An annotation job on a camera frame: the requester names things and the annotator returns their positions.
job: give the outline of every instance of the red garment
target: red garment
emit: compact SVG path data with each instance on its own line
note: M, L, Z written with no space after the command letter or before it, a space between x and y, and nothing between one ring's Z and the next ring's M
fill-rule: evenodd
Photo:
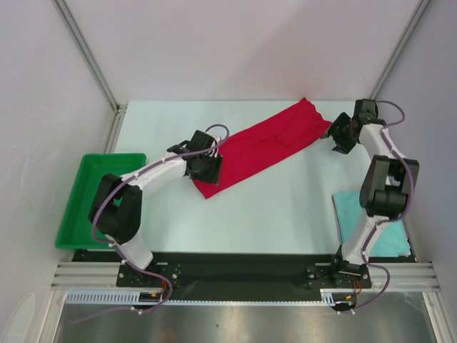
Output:
M331 122L303 98L249 129L230 136L219 148L224 157L219 184L194 181L206 199L252 177L322 137Z

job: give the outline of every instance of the metal corner post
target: metal corner post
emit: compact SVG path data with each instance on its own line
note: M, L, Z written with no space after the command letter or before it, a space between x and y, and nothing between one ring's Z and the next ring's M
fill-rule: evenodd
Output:
M406 25L405 30L401 34L401 38L398 41L391 58L388 60L386 66L384 67L381 75L376 82L375 87L370 93L370 99L377 99L378 95L381 93L381 90L384 88L384 85L387 82L387 79L392 74L392 71L397 64L400 56L404 52L408 42L410 41L411 37L413 36L414 32L417 30L419 23L421 22L426 10L430 7L432 0L420 0L419 4L417 5L413 15L411 16L410 21Z
M95 78L96 83L99 85L104 97L106 98L110 107L113 109L113 112L116 113L119 109L119 105L114 98L113 92L111 91L108 82L106 82L105 76L101 72L100 66L95 60L94 54L90 50L89 45L87 44L78 24L76 23L76 20L71 13L68 4L65 0L52 0L52 2L54 3L62 20L64 21L66 28L69 30L71 38L73 38L76 47L81 52L84 61L92 73L92 76Z

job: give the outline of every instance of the white table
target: white table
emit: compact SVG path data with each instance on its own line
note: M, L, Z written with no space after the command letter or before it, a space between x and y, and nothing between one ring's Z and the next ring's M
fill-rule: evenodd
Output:
M131 102L115 152L143 152L148 161L190 139L196 129L223 123L231 133L292 105L292 101ZM352 101L314 101L325 119ZM223 135L223 130L215 134ZM152 251L330 254L339 246L331 203L336 192L359 189L370 164L360 145L349 155L332 139L308 148L205 200L183 177L144 201L142 234Z

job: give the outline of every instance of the turquoise fabric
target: turquoise fabric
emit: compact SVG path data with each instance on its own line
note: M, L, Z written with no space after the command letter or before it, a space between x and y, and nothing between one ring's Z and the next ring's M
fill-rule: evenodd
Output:
M335 201L341 240L349 239L362 214L358 202L358 191L341 192L333 195ZM371 250L372 257L398 257L411 254L403 224L399 220L389 224Z

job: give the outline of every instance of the green plastic bin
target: green plastic bin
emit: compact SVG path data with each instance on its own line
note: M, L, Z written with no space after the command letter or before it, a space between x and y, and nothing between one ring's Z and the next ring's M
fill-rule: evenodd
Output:
M146 165L145 154L88 154L81 160L78 175L56 240L60 249L108 249L92 239L89 211L101 178L122 175Z

